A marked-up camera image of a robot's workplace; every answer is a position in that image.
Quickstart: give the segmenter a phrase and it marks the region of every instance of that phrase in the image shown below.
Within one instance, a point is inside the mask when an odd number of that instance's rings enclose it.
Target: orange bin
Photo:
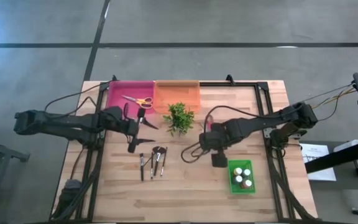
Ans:
[[[169,114],[169,105],[184,103],[186,109],[200,111],[200,82],[198,80],[157,80],[154,85],[154,110]]]

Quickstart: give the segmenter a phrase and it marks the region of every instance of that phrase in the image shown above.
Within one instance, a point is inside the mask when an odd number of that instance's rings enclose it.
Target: paper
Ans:
[[[314,144],[300,144],[300,145],[302,146],[302,157],[303,157],[303,162],[305,163],[329,154],[327,146],[314,145]],[[308,177],[309,180],[336,181],[335,172],[332,167],[308,174]]]

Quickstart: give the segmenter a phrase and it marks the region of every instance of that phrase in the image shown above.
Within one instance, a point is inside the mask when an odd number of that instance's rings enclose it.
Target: small bottle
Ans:
[[[232,178],[232,183],[233,184],[241,184],[242,182],[242,177],[240,175],[234,176]]]
[[[245,170],[242,172],[242,177],[243,177],[243,178],[248,178],[250,175],[251,175],[251,170],[249,170],[249,169],[245,169]]]
[[[250,186],[252,186],[252,181],[250,181],[250,180],[246,180],[241,183],[241,188],[243,188],[243,189],[247,189]]]
[[[240,167],[235,168],[234,171],[233,171],[234,175],[241,175],[241,173],[242,173],[242,169]]]

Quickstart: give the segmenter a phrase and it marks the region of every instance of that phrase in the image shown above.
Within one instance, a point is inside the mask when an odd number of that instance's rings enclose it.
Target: potted plant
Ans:
[[[169,132],[173,136],[173,133],[179,132],[181,134],[186,134],[189,128],[193,128],[191,124],[194,122],[194,112],[185,110],[184,103],[177,103],[175,105],[169,105],[170,116],[163,116],[165,121],[171,122],[169,126]]]

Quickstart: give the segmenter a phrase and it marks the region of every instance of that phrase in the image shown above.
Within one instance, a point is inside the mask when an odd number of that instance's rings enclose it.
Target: green plastic basket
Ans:
[[[232,194],[254,194],[255,193],[255,181],[254,181],[254,171],[252,170],[252,163],[250,160],[229,160],[229,183],[230,191]],[[234,177],[234,169],[240,167],[242,170],[249,169],[251,170],[251,175],[248,177],[248,180],[252,181],[252,185],[249,188],[242,189],[239,184],[233,184],[232,178]]]

